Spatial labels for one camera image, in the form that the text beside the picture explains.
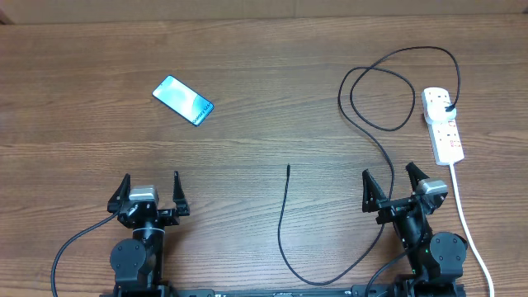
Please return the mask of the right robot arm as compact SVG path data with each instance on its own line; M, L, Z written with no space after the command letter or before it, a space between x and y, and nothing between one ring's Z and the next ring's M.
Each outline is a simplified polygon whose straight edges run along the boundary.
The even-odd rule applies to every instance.
M427 216L439 209L448 195L448 186L430 178L414 163L406 166L412 186L409 197L390 200L369 171L362 173L365 213L378 214L376 223L392 224L403 245L402 254L382 266L365 286L364 296L464 296L456 281L463 275L468 243L456 233L434 233ZM412 269L390 284L375 285L375 280L390 266L406 257Z

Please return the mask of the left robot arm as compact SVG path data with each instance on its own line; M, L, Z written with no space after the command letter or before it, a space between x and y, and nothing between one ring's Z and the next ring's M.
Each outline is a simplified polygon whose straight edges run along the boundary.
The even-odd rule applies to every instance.
M158 207L158 190L153 185L131 186L126 174L107 203L132 237L112 249L110 264L115 272L114 296L176 296L171 282L163 279L165 228L179 225L190 207L182 190L179 172L173 173L172 208Z

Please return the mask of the white charger adapter plug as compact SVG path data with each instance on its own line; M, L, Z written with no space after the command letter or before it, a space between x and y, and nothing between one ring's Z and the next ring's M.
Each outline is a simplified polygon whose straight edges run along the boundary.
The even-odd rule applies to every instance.
M457 116L457 110L453 108L448 111L448 106L443 106L440 103L427 104L424 106L425 121L429 125L436 125L449 120L454 120Z

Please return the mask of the blue Galaxy smartphone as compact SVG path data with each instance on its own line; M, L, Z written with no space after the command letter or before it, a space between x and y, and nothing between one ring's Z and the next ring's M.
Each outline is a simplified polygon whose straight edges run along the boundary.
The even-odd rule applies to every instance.
M199 126L215 108L211 101L172 75L166 76L152 95L194 126Z

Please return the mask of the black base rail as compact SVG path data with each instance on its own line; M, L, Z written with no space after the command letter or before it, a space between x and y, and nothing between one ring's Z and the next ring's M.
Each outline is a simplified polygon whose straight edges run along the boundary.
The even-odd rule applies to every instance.
M113 289L101 297L111 296L176 296L176 297L390 297L390 296L410 296L403 291L396 291L391 285L372 285L369 293L366 294L366 285L353 285L347 289L284 289L284 290L231 290L214 291L211 289L200 290L165 290L127 292L121 289Z

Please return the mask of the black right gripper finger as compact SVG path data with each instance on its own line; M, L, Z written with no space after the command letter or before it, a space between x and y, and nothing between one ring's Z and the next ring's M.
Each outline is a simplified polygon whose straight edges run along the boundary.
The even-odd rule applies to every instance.
M363 182L363 202L362 211L371 213L387 208L389 205L388 197L381 190L380 185L366 169L362 172Z
M417 189L418 183L422 180L428 179L429 176L424 173L415 163L410 162L405 167L409 180L411 182L412 190L415 191Z

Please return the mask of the white power strip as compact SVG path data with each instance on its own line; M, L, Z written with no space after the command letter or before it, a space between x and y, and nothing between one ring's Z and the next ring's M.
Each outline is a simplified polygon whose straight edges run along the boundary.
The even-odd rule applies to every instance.
M427 104L440 103L451 106L448 91L440 87L428 87L421 94L423 109ZM431 146L437 165L449 166L464 159L464 152L460 141L458 126L454 120L436 125L427 124L431 138Z

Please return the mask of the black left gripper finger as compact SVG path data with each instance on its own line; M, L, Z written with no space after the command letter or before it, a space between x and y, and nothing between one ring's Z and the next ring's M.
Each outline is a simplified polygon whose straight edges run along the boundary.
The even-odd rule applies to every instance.
M123 204L129 200L130 194L130 174L126 173L120 186L116 189L112 197L107 202L107 211L114 214L122 208Z
M186 200L184 191L182 190L182 184L181 184L180 175L178 171L175 171L173 174L172 200L176 205L178 216L189 216L190 215L190 207Z

